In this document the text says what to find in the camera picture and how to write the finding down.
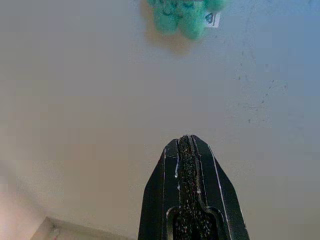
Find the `small label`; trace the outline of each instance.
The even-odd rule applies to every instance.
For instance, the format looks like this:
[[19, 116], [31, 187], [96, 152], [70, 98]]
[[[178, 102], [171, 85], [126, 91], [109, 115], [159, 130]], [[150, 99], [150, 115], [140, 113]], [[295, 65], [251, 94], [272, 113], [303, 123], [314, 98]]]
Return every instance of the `small label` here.
[[204, 23], [206, 28], [218, 28], [220, 23], [221, 13], [212, 13], [207, 11], [204, 17]]

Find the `green fuzzy ball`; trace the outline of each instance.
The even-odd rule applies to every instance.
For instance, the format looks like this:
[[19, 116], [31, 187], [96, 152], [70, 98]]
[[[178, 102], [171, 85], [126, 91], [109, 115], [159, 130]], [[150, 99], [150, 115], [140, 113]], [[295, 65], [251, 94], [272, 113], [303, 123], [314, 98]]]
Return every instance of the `green fuzzy ball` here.
[[172, 13], [166, 13], [162, 8], [154, 9], [155, 28], [164, 35], [173, 35], [178, 29], [178, 17]]
[[224, 9], [224, 7], [227, 4], [227, 0], [205, 0], [205, 1], [206, 1], [207, 9], [215, 13]]
[[147, 0], [154, 8], [155, 28], [173, 35], [179, 28], [191, 40], [199, 39], [205, 31], [206, 10], [218, 12], [226, 5], [226, 0]]
[[204, 15], [204, 8], [184, 14], [178, 25], [182, 34], [191, 40], [200, 39], [205, 31]]

